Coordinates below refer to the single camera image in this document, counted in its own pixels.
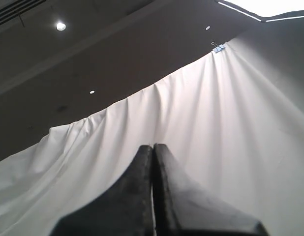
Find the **white backdrop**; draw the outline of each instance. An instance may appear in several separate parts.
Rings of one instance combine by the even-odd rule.
[[[40,143],[0,162],[0,236],[47,236],[61,216],[111,186],[139,145],[156,142],[272,236],[304,236],[304,86],[264,62],[247,43],[254,36],[51,128]]]

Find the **ceiling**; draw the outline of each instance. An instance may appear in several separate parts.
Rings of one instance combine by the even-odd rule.
[[[46,1],[22,17],[0,28],[0,161],[258,24],[213,0]]]

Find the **black object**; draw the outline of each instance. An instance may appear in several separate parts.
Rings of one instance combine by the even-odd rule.
[[[267,236],[260,221],[191,180],[166,145],[154,145],[153,200],[158,236]]]
[[[152,236],[151,164],[152,148],[141,146],[118,181],[60,220],[51,236]]]

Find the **black plastic piece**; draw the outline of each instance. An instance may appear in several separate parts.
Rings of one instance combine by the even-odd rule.
[[[166,145],[154,146],[153,201],[158,236],[267,236],[262,223],[208,193]]]
[[[151,164],[152,148],[141,146],[119,180],[60,220],[51,236],[152,236]]]

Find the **dark ceiling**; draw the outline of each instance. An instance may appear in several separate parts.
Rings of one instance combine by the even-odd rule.
[[[39,142],[48,134],[50,127],[87,117],[204,56],[212,50],[212,41],[224,43],[258,24],[213,0],[168,2],[80,52],[51,64],[50,68],[38,70],[32,78],[2,93],[0,160]],[[118,24],[140,14],[146,7],[124,16]],[[67,11],[66,14],[70,15],[70,8]],[[87,17],[86,14],[85,11],[79,17]],[[96,27],[92,24],[97,22],[91,23],[93,30],[83,37],[96,34]],[[211,26],[211,29],[206,31],[206,26]],[[18,28],[20,34],[24,34],[22,30],[27,29]],[[63,32],[54,32],[52,28],[40,30],[36,37],[49,38],[49,35],[44,35],[49,34],[49,30],[51,34],[56,33],[55,38],[61,44],[66,40],[71,40],[70,43],[83,40],[70,28]],[[10,29],[7,29],[0,33],[0,37],[10,34]],[[67,39],[66,34],[75,38]],[[31,55],[13,51],[13,47],[11,45],[11,50],[6,47],[4,52],[20,61],[22,58],[29,60],[28,68],[31,68],[33,58],[28,58]],[[18,73],[24,71],[26,68],[22,67]],[[89,94],[90,90],[95,90],[95,93]]]

